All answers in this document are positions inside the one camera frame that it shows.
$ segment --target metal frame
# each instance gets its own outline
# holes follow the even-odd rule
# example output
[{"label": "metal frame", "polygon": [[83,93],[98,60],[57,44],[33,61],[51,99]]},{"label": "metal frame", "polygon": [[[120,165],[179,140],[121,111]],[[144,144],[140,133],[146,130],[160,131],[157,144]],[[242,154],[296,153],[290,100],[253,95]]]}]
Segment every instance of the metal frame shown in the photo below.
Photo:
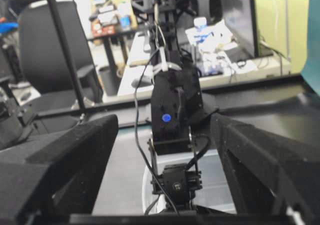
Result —
[{"label": "metal frame", "polygon": [[58,35],[59,43],[62,48],[62,53],[69,70],[72,86],[79,104],[80,109],[83,113],[86,112],[86,106],[84,102],[84,92],[81,87],[80,80],[77,76],[75,61],[72,58],[70,47],[68,44],[66,32],[62,24],[61,17],[59,15],[58,6],[56,0],[47,0],[48,7],[54,22],[54,26]]}]

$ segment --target white desk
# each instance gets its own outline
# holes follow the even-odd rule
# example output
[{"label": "white desk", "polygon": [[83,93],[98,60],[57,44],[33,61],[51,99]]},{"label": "white desk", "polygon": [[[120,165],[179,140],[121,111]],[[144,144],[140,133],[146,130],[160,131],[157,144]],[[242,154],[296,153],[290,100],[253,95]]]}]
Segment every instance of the white desk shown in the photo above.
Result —
[{"label": "white desk", "polygon": [[[133,48],[130,51],[128,63],[118,90],[119,99],[121,99],[121,97],[123,99],[133,98],[135,89],[131,86],[131,84],[135,79],[140,78],[144,70],[144,66],[142,65],[144,65],[148,61],[148,59],[146,58],[146,53],[143,52],[142,41],[144,43],[144,40],[145,39],[143,36],[138,36],[136,34],[132,44]],[[137,54],[139,53],[138,48],[140,48],[141,54],[140,62],[139,56],[137,56]],[[227,57],[224,52],[220,52],[219,55],[224,55],[224,57]],[[231,68],[225,67],[224,73],[222,75],[200,78],[201,89],[208,90],[217,86],[278,77],[281,75],[280,57],[276,54],[269,57],[248,60],[246,61],[246,65],[242,69],[238,68],[236,64],[232,64],[231,66],[233,70],[236,71],[235,74]],[[291,73],[291,70],[292,68],[290,62],[282,58],[282,74],[288,75]],[[148,66],[145,75],[150,74],[152,74],[152,67]],[[152,95],[152,90],[153,85],[141,87],[137,91],[137,97],[140,99],[149,99]]]}]

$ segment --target table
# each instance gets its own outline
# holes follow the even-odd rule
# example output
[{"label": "table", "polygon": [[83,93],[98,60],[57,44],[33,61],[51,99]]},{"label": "table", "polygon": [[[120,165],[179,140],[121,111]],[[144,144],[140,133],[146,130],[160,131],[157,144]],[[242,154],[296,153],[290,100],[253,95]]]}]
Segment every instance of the table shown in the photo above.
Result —
[{"label": "table", "polygon": [[[118,97],[120,98],[132,96],[134,94],[135,89],[131,86],[131,84],[135,79],[139,78],[142,75],[144,66],[141,65],[144,65],[148,61],[147,58],[149,57],[149,55],[143,51],[144,40],[145,38],[143,36],[139,36],[139,34],[136,33],[127,61],[127,66],[124,70],[124,74],[118,90]],[[230,44],[227,48],[229,49],[233,47],[234,46]],[[218,55],[227,58],[227,55],[224,51],[218,53]],[[236,64],[233,64],[232,68],[224,67],[224,73],[222,75],[201,77],[201,89],[209,90],[214,87],[227,84],[261,80],[265,78],[277,77],[281,74],[289,75],[292,70],[291,64],[286,59],[281,59],[282,72],[280,57],[277,54],[269,57],[248,60],[246,61],[246,65],[243,68],[239,68]],[[148,66],[145,75],[148,76],[151,74],[152,67]],[[152,95],[153,88],[153,85],[139,88],[137,91],[138,98],[149,99]]]},{"label": "table", "polygon": [[121,26],[118,25],[116,27],[116,33],[114,33],[114,34],[107,34],[107,35],[102,35],[102,36],[98,36],[98,37],[90,36],[87,38],[87,40],[89,42],[93,42],[95,40],[102,40],[103,46],[105,49],[105,53],[106,53],[106,57],[109,62],[110,70],[113,73],[113,75],[117,76],[117,66],[116,66],[115,58],[114,58],[114,55],[113,55],[113,52],[111,49],[110,40],[111,39],[119,40],[123,59],[124,59],[124,62],[126,63],[128,60],[128,53],[127,53],[127,48],[126,48],[126,44],[124,41],[124,37],[128,36],[128,35],[133,35],[139,31],[145,31],[146,29],[147,29],[147,26],[145,26],[145,25],[139,25],[137,28],[130,28],[130,29],[122,29]]}]

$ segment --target clear plastic bin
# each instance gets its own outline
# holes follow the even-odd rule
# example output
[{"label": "clear plastic bin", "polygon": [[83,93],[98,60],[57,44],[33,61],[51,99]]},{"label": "clear plastic bin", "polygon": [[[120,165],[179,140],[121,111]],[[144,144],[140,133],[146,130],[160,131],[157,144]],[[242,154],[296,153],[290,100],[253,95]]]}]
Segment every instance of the clear plastic bin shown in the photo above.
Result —
[{"label": "clear plastic bin", "polygon": [[[157,157],[158,171],[161,174],[166,165],[188,163],[194,154],[192,152],[170,154]],[[229,190],[227,179],[217,150],[209,150],[198,161],[199,170],[202,171],[201,180],[203,189],[195,192],[193,204],[223,211],[236,213],[234,202]],[[158,197],[152,194],[153,187],[150,183],[151,174],[147,167],[144,169],[142,180],[142,209],[143,212]],[[162,195],[150,214],[158,213],[165,208],[165,199]]]}]

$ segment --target electronics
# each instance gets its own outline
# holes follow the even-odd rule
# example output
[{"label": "electronics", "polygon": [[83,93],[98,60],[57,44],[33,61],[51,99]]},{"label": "electronics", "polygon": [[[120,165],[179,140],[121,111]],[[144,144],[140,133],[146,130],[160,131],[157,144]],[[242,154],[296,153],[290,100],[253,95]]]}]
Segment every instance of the electronics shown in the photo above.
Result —
[{"label": "electronics", "polygon": [[255,0],[221,0],[225,25],[236,38],[239,47],[227,51],[232,62],[272,55],[260,46]]}]

